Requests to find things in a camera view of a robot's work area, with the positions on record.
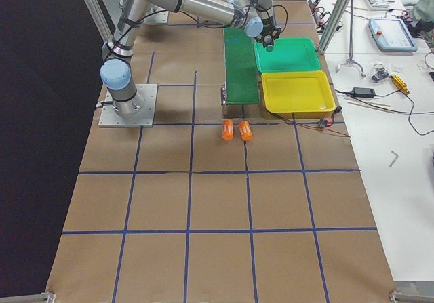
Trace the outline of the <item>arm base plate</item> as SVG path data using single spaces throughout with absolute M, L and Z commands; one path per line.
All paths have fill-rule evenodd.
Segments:
M 145 25 L 166 25 L 168 24 L 169 12 L 165 10 L 149 11 L 144 19 Z
M 157 100 L 157 84 L 136 84 L 136 95 L 127 102 L 117 102 L 106 92 L 106 102 L 102 107 L 100 127 L 152 127 Z

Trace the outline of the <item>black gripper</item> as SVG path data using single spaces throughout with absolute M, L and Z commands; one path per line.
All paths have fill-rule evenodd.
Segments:
M 279 25 L 266 25 L 262 32 L 254 37 L 257 43 L 262 45 L 274 45 L 274 41 L 277 40 L 282 32 L 282 28 Z

